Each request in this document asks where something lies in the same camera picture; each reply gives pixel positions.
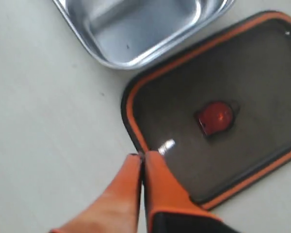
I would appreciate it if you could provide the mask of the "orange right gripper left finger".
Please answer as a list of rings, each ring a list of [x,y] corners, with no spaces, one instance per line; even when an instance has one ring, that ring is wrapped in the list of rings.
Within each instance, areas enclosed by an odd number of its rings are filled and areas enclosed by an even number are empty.
[[[129,154],[105,191],[52,233],[135,233],[138,229],[142,158]]]

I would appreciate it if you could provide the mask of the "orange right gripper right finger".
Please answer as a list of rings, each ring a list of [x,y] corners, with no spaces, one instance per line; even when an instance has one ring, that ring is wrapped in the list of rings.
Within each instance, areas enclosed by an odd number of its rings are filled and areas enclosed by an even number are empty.
[[[145,210],[149,233],[234,233],[214,214],[193,204],[164,157],[150,151],[144,158]]]

